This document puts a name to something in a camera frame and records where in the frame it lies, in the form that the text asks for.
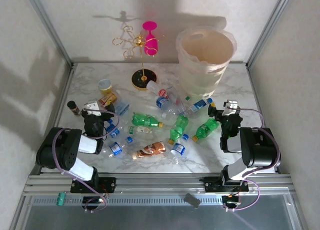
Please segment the crushed clear bottle blue label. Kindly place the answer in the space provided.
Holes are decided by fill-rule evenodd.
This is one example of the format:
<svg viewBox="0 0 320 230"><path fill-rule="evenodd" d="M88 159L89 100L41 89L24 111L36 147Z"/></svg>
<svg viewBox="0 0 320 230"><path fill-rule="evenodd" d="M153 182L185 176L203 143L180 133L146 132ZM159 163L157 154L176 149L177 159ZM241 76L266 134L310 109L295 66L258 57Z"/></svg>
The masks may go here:
<svg viewBox="0 0 320 230"><path fill-rule="evenodd" d="M166 117L168 115L177 115L178 111L175 105L165 97L158 97L156 100L157 107L162 112L162 117Z"/></svg>

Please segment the pink plastic wine glass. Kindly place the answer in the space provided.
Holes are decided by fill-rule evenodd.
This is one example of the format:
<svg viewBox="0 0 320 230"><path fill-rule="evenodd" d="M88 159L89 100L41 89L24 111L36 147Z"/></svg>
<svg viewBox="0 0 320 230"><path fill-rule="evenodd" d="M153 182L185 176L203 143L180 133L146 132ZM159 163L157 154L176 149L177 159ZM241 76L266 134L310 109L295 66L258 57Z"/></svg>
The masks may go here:
<svg viewBox="0 0 320 230"><path fill-rule="evenodd" d="M157 24L153 21L147 21L143 23L142 27L145 31L147 31L144 52L148 56L155 56L158 53L158 41L156 37L152 34L152 31L154 31L157 28Z"/></svg>

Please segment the brown coffee drink bottle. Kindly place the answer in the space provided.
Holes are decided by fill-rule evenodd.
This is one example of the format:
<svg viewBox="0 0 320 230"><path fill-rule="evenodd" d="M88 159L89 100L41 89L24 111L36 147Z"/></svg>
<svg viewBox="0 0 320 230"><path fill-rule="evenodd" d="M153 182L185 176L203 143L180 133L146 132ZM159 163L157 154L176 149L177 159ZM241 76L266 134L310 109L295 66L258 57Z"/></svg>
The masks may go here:
<svg viewBox="0 0 320 230"><path fill-rule="evenodd" d="M147 145L146 147L134 152L132 154L133 160L143 157L151 157L166 152L166 147L162 141Z"/></svg>

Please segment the small brown black-capped bottle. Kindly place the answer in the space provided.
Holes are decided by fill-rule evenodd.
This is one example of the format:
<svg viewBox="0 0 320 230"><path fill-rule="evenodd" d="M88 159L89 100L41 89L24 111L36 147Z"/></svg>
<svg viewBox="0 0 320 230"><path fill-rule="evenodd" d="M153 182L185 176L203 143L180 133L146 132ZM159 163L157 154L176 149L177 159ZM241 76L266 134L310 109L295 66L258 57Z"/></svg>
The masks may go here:
<svg viewBox="0 0 320 230"><path fill-rule="evenodd" d="M68 101L67 106L73 112L74 115L78 116L81 114L80 109L77 106L77 104L75 103L75 101Z"/></svg>

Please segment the clear bottle leaf print label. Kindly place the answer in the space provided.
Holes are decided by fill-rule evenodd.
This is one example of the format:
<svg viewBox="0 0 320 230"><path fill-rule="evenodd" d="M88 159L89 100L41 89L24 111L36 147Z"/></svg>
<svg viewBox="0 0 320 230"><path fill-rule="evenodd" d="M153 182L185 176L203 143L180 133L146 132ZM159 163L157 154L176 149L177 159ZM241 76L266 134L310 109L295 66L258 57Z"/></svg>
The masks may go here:
<svg viewBox="0 0 320 230"><path fill-rule="evenodd" d="M161 135L162 131L154 128L149 128L145 126L129 126L127 128L127 133L134 136L141 137L155 137L157 135Z"/></svg>

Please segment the small black plastic block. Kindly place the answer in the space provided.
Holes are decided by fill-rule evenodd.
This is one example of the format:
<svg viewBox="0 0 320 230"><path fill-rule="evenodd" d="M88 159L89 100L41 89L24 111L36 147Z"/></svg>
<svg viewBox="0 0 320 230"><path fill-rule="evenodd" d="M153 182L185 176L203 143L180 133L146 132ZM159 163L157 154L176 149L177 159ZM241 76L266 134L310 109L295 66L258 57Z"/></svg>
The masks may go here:
<svg viewBox="0 0 320 230"><path fill-rule="evenodd" d="M187 193L183 200L193 206L195 209L198 209L201 204L201 201L190 193Z"/></svg>

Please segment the clear bottle round red label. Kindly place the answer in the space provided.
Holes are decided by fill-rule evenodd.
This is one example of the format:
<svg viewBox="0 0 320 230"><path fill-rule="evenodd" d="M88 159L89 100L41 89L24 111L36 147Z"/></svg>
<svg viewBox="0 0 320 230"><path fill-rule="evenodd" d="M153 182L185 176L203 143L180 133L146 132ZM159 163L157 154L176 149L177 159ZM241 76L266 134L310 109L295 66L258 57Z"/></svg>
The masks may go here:
<svg viewBox="0 0 320 230"><path fill-rule="evenodd" d="M165 97L166 99L169 98L168 96L168 93L167 93L167 90L165 89L165 87L157 84L156 82L150 80L147 85L146 85L146 88L155 93L157 96L159 97Z"/></svg>

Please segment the pink translucent bin liner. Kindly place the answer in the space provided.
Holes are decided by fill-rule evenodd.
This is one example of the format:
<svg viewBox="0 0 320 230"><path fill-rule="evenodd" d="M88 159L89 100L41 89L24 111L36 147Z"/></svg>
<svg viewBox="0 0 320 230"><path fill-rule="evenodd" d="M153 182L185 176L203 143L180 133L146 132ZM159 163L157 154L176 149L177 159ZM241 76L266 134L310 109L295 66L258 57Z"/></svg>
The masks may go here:
<svg viewBox="0 0 320 230"><path fill-rule="evenodd" d="M237 42L225 30L195 26L178 34L175 47L182 66L195 73L211 74L227 67L237 50Z"/></svg>

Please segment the amber tea bottle red label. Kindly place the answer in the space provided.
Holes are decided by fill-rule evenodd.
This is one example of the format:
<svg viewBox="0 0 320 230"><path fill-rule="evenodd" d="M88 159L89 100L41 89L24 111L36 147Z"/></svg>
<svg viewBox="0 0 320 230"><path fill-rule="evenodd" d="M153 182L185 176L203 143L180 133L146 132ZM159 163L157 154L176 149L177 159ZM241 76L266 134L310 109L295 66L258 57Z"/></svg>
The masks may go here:
<svg viewBox="0 0 320 230"><path fill-rule="evenodd" d="M102 106L107 106L110 103L115 103L117 100L120 99L120 94L119 91L111 91L110 93L108 93L106 96L103 96L102 98L100 98L98 100L98 102L102 105Z"/></svg>

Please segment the green plastic bottle yellow cap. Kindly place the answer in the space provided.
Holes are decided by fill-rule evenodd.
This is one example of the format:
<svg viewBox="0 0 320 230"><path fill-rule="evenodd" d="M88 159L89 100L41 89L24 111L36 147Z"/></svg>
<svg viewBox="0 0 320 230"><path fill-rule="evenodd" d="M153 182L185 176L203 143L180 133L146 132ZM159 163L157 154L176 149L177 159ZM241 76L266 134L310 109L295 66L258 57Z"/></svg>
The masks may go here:
<svg viewBox="0 0 320 230"><path fill-rule="evenodd" d="M145 126L145 127L163 127L163 122L158 121L155 117L142 114L142 113L133 113L132 124L135 126Z"/></svg>
<svg viewBox="0 0 320 230"><path fill-rule="evenodd" d="M179 116L175 122L175 124L172 126L169 134L168 143L173 145L174 142L179 139L187 127L189 123L189 119L186 116Z"/></svg>
<svg viewBox="0 0 320 230"><path fill-rule="evenodd" d="M200 139L207 138L218 127L219 123L214 118L209 118L204 124L197 128L192 140L198 142Z"/></svg>

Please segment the bluish clear bottle blue cap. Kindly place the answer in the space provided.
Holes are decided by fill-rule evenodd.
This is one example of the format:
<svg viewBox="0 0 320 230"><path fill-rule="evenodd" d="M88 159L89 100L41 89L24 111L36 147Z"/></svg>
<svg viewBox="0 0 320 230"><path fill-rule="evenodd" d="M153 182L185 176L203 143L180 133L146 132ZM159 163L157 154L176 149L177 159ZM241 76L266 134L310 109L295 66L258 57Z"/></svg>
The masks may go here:
<svg viewBox="0 0 320 230"><path fill-rule="evenodd" d="M124 115L128 111L130 105L123 100L117 100L113 105L115 113L120 116L119 124L124 124L126 121Z"/></svg>

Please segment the clear bottle purple red label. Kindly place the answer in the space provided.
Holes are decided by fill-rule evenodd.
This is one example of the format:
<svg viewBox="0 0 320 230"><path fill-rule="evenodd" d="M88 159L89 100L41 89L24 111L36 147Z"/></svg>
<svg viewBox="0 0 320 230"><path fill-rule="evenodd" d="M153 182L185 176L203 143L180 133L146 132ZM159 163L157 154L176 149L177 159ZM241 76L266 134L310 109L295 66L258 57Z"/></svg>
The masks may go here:
<svg viewBox="0 0 320 230"><path fill-rule="evenodd" d="M175 112L177 115L183 115L185 113L185 106L182 102L181 97L178 94L177 89L174 86L169 86L167 89L167 95L171 103L174 106Z"/></svg>

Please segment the clear bottle white-blue label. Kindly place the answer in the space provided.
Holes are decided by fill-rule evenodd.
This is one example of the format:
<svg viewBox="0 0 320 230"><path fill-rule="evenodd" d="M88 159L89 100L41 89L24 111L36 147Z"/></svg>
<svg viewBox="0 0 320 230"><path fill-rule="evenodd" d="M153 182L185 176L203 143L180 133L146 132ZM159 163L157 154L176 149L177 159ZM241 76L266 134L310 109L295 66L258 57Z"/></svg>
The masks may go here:
<svg viewBox="0 0 320 230"><path fill-rule="evenodd" d="M193 113L197 112L198 110L204 108L206 105L211 104L213 102L212 98L201 99L196 103L187 107L186 111L184 112L185 115L192 115Z"/></svg>

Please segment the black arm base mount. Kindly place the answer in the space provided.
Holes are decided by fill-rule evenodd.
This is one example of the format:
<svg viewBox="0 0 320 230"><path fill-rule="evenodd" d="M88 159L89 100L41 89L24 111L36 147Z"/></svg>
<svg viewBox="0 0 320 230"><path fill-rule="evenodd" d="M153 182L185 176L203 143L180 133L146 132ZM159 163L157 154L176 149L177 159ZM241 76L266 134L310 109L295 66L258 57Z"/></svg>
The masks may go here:
<svg viewBox="0 0 320 230"><path fill-rule="evenodd" d="M242 182L241 180L232 180L232 179L225 179L224 177L220 176L211 176L211 177L204 177L200 179L200 182L204 184L205 192L248 192L249 187L248 183Z"/></svg>
<svg viewBox="0 0 320 230"><path fill-rule="evenodd" d="M101 177L98 180L85 181L85 183L98 193L114 193L116 188L115 177ZM78 181L72 181L71 193L93 193L91 189Z"/></svg>

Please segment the long clear unlabelled bottle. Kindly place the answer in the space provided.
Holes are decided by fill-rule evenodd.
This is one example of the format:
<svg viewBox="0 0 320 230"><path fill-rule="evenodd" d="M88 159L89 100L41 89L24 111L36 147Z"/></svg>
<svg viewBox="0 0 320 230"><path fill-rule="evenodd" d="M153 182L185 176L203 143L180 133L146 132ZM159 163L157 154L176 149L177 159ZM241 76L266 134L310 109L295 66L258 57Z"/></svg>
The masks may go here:
<svg viewBox="0 0 320 230"><path fill-rule="evenodd" d="M132 112L139 113L139 114L145 114L150 115L155 118L165 118L166 114L160 110L160 108L156 106L150 106L150 105L130 105L129 109Z"/></svg>

